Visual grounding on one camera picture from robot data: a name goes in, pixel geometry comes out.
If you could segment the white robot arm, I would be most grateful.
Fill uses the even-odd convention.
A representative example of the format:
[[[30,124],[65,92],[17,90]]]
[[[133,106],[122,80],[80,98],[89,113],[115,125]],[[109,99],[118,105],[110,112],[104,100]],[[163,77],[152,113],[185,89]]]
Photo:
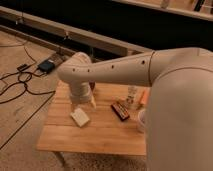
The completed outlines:
[[[176,48],[97,63],[78,52],[58,75],[76,103],[91,98],[91,82],[148,87],[147,171],[213,171],[212,51]]]

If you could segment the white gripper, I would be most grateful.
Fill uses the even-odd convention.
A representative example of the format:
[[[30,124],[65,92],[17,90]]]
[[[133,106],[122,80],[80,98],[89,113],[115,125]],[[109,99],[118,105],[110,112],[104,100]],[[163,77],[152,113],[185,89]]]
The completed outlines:
[[[97,105],[95,99],[92,98],[92,91],[88,83],[72,83],[69,85],[70,99],[73,102],[71,104],[71,111],[75,112],[78,108],[78,104],[74,103],[87,103],[90,101],[91,106],[96,109]]]

